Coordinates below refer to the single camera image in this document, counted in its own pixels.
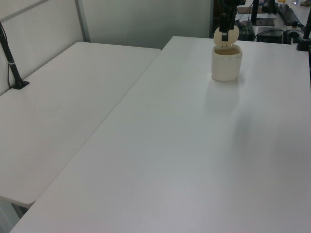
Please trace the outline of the black Franka gripper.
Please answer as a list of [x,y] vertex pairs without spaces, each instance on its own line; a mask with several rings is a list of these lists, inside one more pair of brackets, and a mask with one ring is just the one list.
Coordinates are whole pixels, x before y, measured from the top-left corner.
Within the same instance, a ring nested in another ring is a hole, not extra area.
[[235,26],[237,7],[245,3],[246,0],[220,0],[220,6],[225,13],[220,15],[219,31],[222,41],[228,41],[228,30],[233,30]]

